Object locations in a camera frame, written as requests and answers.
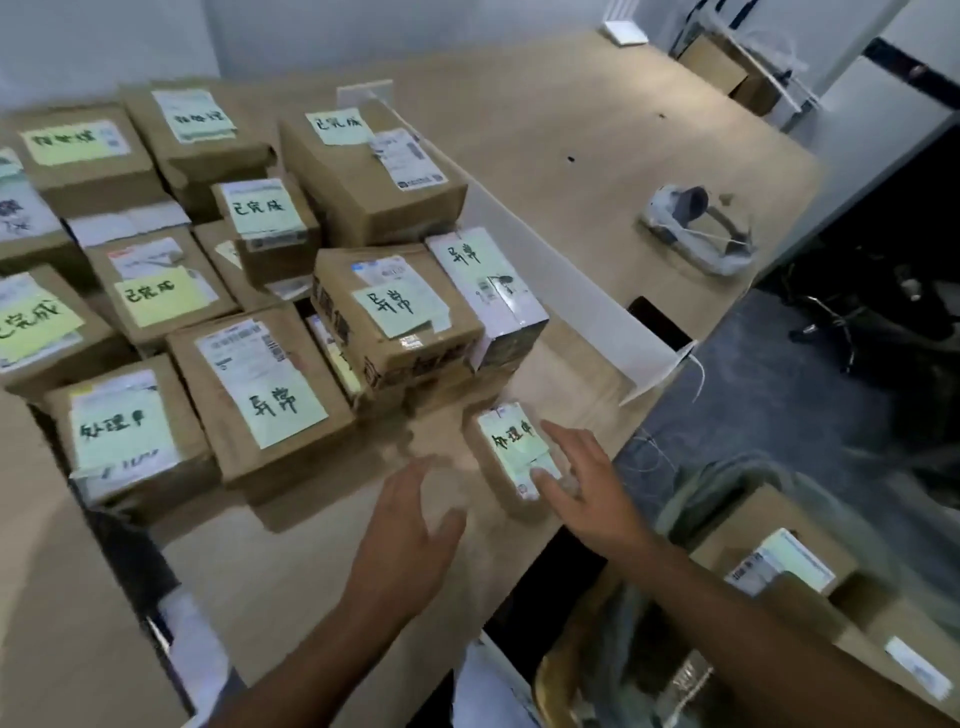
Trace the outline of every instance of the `paper label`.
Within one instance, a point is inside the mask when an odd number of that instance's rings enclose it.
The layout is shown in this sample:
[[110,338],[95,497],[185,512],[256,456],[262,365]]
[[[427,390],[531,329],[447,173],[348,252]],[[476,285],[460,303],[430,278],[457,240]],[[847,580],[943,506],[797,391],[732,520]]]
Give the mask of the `paper label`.
[[140,328],[205,308],[208,303],[204,292],[183,266],[123,280],[113,287]]
[[306,240],[306,226],[294,207],[283,180],[228,182],[220,189],[230,209],[230,219],[247,250],[298,245]]
[[306,114],[310,126],[324,142],[335,147],[351,144],[369,144],[373,132],[360,115],[360,109],[336,109],[335,111],[315,111]]
[[213,250],[229,260],[241,271],[243,270],[243,261],[240,260],[240,255],[237,254],[237,247],[233,244],[232,240],[224,240],[224,242],[220,243]]
[[340,348],[340,345],[337,344],[337,340],[326,330],[324,322],[320,320],[320,316],[314,314],[307,319],[307,322],[309,322],[313,328],[314,335],[320,343],[321,348],[326,352],[326,360],[330,362],[336,370],[337,376],[340,378],[341,383],[350,396],[356,397],[363,392],[363,386],[360,384],[357,375],[353,373],[353,367],[350,366],[350,363],[344,356],[344,352]]
[[420,290],[406,280],[361,288],[353,298],[364,307],[388,339],[430,321],[433,313]]
[[230,117],[205,88],[158,90],[154,98],[180,144],[236,137]]
[[946,698],[953,690],[953,683],[940,670],[930,664],[923,655],[916,652],[899,637],[890,638],[883,648],[901,667],[917,678],[924,690],[937,700]]
[[37,164],[52,167],[74,161],[120,157],[130,153],[130,145],[107,119],[62,127],[46,127],[21,132],[27,150]]
[[484,412],[477,418],[477,423],[523,499],[540,498],[530,478],[533,468],[543,468],[554,477],[561,477],[560,469],[550,456],[550,446],[540,437],[530,424],[530,418],[516,402]]
[[22,175],[0,179],[0,243],[58,230],[60,220],[29,180]]
[[151,370],[71,393],[70,426],[79,470],[115,465],[154,449],[177,449]]
[[440,167],[405,129],[374,134],[371,147],[390,179],[405,192],[447,181]]
[[36,285],[29,274],[3,281],[0,357],[4,361],[16,363],[36,354],[83,325],[80,316],[52,293]]

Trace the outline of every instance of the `sticky note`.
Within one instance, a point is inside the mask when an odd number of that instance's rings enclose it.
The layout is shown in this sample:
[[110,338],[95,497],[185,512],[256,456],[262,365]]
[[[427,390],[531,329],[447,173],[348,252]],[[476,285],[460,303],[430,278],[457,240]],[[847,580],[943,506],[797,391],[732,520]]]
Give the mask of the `sticky note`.
[[122,280],[113,287],[141,328],[205,308],[204,292],[179,265],[164,273]]
[[64,302],[39,288],[0,309],[0,357],[19,361],[83,325]]
[[263,376],[232,383],[229,392],[261,449],[327,417],[306,378],[289,360]]
[[314,111],[306,115],[310,126],[324,144],[335,147],[350,144],[369,144],[373,132],[360,115],[360,109],[336,109],[334,111]]
[[371,315],[388,339],[430,321],[435,311],[418,286],[392,280],[353,291],[353,298]]
[[33,129],[20,136],[36,163],[45,167],[130,153],[127,140],[107,119]]
[[156,389],[77,399],[70,409],[70,427],[78,469],[118,464],[155,449],[177,449]]

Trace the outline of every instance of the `wooden table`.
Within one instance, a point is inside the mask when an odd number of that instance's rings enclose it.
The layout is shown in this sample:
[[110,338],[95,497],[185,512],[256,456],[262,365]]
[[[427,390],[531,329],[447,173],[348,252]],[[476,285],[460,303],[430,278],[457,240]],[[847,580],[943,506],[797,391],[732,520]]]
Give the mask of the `wooden table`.
[[[743,195],[772,250],[813,197],[815,160],[652,47],[616,49],[596,34],[383,63],[248,88],[269,131],[284,109],[333,108],[337,85],[396,82],[396,107],[612,297],[643,294],[703,339],[750,283],[707,279],[633,227],[667,182]],[[553,321],[507,394],[535,413],[589,427],[610,454],[659,393],[625,408],[629,383],[564,322]],[[279,662],[336,602],[382,478],[413,454],[446,467],[424,484],[435,519],[469,510],[440,595],[345,706],[340,725],[399,726],[554,535],[552,517],[506,517],[459,434],[462,404],[393,418],[316,464],[299,488],[252,509],[215,493],[156,529],[248,682]]]
[[0,463],[0,726],[181,726],[186,711],[42,433],[4,392]]

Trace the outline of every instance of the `green sticky note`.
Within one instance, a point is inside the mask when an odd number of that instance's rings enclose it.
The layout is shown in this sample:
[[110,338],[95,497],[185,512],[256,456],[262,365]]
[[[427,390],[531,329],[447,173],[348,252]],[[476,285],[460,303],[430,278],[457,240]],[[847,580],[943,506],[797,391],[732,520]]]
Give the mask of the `green sticky note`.
[[436,311],[416,285],[399,279],[353,291],[388,339],[429,322]]
[[0,309],[0,357],[19,361],[83,325],[80,316],[41,288]]
[[114,283],[117,293],[141,328],[206,308],[209,301],[181,265],[164,273]]
[[327,417],[324,406],[303,374],[289,359],[286,364],[229,387],[230,395],[261,449],[286,440]]
[[335,111],[314,111],[306,114],[310,126],[324,144],[347,146],[350,144],[369,144],[373,132],[360,115],[360,109],[336,109]]
[[283,180],[228,182],[220,189],[233,226],[245,240],[306,230]]
[[20,136],[36,163],[45,167],[130,153],[127,140],[107,119],[33,129]]
[[176,449],[156,389],[77,398],[70,410],[78,470],[121,463],[155,449]]

